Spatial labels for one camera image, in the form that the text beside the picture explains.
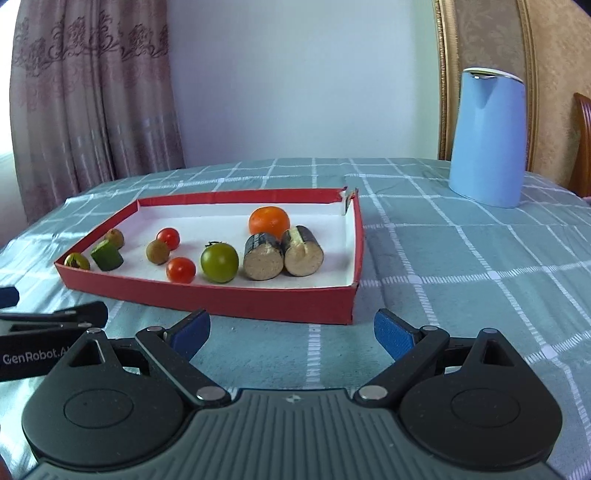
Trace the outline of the small green tomato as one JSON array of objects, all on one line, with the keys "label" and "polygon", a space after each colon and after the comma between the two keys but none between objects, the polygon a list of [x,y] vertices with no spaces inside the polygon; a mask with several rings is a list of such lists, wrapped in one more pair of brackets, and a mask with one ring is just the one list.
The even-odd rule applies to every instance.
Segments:
[{"label": "small green tomato", "polygon": [[89,270],[90,269],[90,262],[89,260],[81,253],[72,252],[66,256],[64,259],[63,264],[67,267],[75,268],[75,269],[82,269],[82,270]]}]

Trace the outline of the green cucumber piece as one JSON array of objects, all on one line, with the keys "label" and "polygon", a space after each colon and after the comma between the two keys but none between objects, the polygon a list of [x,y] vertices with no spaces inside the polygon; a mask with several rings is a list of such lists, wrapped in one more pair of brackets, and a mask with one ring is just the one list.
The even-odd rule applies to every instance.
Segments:
[{"label": "green cucumber piece", "polygon": [[116,246],[109,240],[98,243],[90,252],[90,256],[101,271],[112,271],[119,268],[124,259]]}]

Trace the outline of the brown longan fruit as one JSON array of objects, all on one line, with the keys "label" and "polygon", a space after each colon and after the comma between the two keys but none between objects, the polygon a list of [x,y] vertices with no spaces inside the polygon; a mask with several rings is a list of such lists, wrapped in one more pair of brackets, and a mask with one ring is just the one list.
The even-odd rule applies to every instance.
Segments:
[{"label": "brown longan fruit", "polygon": [[158,239],[152,240],[148,243],[145,249],[145,256],[149,262],[155,265],[165,264],[170,255],[168,245]]},{"label": "brown longan fruit", "polygon": [[104,235],[104,239],[110,242],[116,249],[121,249],[124,246],[124,235],[116,228],[110,229]]}]

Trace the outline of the red cherry tomato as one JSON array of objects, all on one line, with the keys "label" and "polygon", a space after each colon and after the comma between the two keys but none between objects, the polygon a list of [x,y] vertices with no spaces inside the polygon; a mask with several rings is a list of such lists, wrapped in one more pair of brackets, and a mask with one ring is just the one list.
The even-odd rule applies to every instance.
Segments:
[{"label": "red cherry tomato", "polygon": [[166,265],[166,276],[171,282],[190,284],[195,275],[197,275],[197,267],[188,258],[175,257],[170,259]]},{"label": "red cherry tomato", "polygon": [[161,229],[156,234],[156,239],[166,244],[170,251],[176,250],[180,244],[178,231],[171,227]]}]

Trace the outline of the large green tomato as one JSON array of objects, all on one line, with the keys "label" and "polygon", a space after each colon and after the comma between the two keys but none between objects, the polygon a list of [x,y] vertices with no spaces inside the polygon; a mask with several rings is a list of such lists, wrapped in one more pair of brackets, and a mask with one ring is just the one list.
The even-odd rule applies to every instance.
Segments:
[{"label": "large green tomato", "polygon": [[238,273],[238,252],[228,243],[209,242],[200,255],[201,273],[214,283],[227,283]]}]

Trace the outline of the dark sugarcane piece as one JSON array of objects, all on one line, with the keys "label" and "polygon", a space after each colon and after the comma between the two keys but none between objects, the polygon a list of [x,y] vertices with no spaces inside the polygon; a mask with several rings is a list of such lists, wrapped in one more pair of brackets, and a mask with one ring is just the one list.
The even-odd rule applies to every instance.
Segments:
[{"label": "dark sugarcane piece", "polygon": [[242,266],[249,279],[273,279],[283,271],[283,265],[283,250],[272,234],[256,233],[246,240]]},{"label": "dark sugarcane piece", "polygon": [[315,274],[324,263],[325,254],[308,227],[297,225],[283,233],[280,241],[284,268],[290,275],[304,277]]}]

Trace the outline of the orange mandarin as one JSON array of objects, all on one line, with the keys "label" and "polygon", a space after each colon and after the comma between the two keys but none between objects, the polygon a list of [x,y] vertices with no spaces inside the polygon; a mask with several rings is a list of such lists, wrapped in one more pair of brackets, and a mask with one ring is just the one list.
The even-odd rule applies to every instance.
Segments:
[{"label": "orange mandarin", "polygon": [[259,207],[249,216],[249,233],[252,235],[266,233],[280,240],[288,229],[290,229],[290,217],[280,207]]}]

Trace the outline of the checked teal tablecloth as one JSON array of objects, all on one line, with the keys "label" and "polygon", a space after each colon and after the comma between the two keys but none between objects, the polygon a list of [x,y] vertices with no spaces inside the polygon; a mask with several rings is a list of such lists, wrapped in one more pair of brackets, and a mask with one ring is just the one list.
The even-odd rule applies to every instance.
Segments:
[{"label": "checked teal tablecloth", "polygon": [[550,180],[527,176],[514,209],[453,193],[436,160],[304,158],[238,162],[105,183],[68,199],[1,251],[1,281],[18,309],[85,303],[54,260],[128,203],[174,193],[349,187],[360,194],[363,272],[353,324],[308,326],[217,317],[194,364],[218,384],[354,389],[390,363],[372,321],[386,307],[455,336],[499,329],[557,399],[563,428],[551,458],[590,475],[590,209]]}]

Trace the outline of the pink patterned curtain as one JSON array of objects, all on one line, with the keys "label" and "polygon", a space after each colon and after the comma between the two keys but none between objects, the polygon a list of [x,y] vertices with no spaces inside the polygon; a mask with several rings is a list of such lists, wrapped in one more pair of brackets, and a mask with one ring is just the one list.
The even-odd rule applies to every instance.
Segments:
[{"label": "pink patterned curtain", "polygon": [[184,165],[164,1],[23,1],[9,90],[35,222],[102,183]]}]

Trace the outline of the red shallow cardboard box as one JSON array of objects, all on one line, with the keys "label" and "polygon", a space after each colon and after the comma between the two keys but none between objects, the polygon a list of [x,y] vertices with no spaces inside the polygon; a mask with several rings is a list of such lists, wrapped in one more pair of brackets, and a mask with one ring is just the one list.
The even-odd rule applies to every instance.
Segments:
[{"label": "red shallow cardboard box", "polygon": [[108,298],[346,325],[362,262],[359,196],[325,188],[135,200],[55,266],[67,287]]}]

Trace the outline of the brown wooden chair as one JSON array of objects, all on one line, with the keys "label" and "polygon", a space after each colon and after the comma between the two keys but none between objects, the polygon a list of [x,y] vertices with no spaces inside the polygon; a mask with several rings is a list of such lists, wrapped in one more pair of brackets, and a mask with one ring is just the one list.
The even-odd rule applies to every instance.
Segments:
[{"label": "brown wooden chair", "polygon": [[581,198],[589,198],[591,189],[591,102],[589,97],[578,92],[573,94],[573,99],[580,138],[569,189]]}]

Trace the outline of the light blue kettle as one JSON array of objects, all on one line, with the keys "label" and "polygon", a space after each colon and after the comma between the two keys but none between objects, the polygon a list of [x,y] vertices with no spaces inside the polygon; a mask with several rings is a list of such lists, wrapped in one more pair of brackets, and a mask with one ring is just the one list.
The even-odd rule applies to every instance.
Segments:
[{"label": "light blue kettle", "polygon": [[527,161],[526,87],[494,68],[469,67],[461,78],[449,186],[484,205],[519,205]]}]

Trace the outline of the gold framed headboard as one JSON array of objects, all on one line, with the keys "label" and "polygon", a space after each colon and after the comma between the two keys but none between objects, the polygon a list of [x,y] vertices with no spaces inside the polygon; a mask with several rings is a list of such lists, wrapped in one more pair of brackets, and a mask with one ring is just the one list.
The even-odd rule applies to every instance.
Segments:
[{"label": "gold framed headboard", "polygon": [[569,183],[579,142],[574,96],[590,93],[590,17],[574,1],[433,4],[440,68],[439,156],[451,157],[467,67],[499,69],[526,87],[527,168]]}]

